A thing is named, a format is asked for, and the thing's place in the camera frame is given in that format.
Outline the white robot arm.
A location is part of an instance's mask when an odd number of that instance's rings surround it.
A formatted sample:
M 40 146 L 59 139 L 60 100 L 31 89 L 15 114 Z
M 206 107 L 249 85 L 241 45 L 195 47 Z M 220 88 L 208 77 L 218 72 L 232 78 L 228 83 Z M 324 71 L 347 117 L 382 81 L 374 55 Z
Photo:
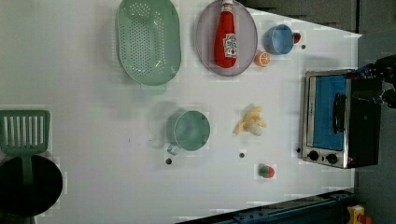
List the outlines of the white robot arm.
M 366 64 L 357 69 L 354 73 L 355 80 L 370 80 L 379 81 L 380 83 L 390 83 L 393 88 L 388 90 L 380 89 L 378 91 L 354 91 L 352 96 L 356 99 L 366 101 L 369 103 L 383 105 L 386 104 L 389 108 L 395 108 L 396 105 L 396 55 L 390 55 L 378 59 L 374 63 Z

